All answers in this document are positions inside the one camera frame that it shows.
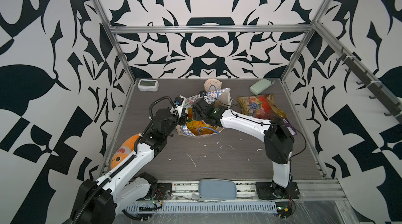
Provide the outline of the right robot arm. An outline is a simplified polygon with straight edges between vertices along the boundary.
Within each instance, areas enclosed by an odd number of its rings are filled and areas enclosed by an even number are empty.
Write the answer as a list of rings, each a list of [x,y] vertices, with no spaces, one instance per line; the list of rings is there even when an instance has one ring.
[[[209,104],[199,98],[191,108],[198,120],[211,126],[218,126],[243,132],[261,140],[265,153],[273,164],[273,179],[270,185],[258,190],[260,199],[282,199],[290,194],[292,183],[291,158],[293,155],[294,136],[280,120],[253,118],[235,112],[231,106],[215,102]]]

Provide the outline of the red fruit snack bag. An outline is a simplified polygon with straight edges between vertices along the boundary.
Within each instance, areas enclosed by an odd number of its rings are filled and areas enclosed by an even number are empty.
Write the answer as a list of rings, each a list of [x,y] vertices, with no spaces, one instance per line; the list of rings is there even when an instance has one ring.
[[[249,117],[272,120],[277,116],[274,111],[273,94],[237,97],[241,113]]]

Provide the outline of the purple snack pack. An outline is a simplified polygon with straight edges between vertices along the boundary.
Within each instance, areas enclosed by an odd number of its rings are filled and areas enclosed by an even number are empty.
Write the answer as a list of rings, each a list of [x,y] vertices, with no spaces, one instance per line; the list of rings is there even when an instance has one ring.
[[[292,134],[292,136],[296,136],[297,135],[297,130],[290,124],[288,119],[283,118],[283,122],[286,125],[286,127],[288,128],[289,132]]]

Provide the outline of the yellow mango candy bag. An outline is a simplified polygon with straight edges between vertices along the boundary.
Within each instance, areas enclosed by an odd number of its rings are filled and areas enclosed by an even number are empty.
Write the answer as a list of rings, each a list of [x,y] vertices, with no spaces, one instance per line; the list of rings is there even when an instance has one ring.
[[[217,128],[216,126],[206,124],[204,121],[195,121],[195,120],[188,121],[186,126],[188,130],[196,136],[214,134]]]

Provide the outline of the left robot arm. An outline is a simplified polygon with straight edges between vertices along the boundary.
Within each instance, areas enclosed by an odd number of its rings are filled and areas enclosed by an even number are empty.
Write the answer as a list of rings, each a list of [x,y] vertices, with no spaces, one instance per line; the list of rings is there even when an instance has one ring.
[[[151,196],[157,180],[137,173],[163,150],[176,126],[185,122],[185,101],[183,96],[174,100],[164,96],[150,105],[150,122],[139,134],[134,150],[103,176],[81,184],[67,224],[111,224],[130,204]]]

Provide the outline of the blue checkered paper bag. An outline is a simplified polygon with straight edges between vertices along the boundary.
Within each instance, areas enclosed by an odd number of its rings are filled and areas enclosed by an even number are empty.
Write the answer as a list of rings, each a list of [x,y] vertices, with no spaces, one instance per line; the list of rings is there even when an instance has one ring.
[[[200,139],[222,132],[220,117],[231,106],[230,88],[212,84],[197,95],[181,98],[182,102],[175,101],[184,117],[177,125],[179,135]]]

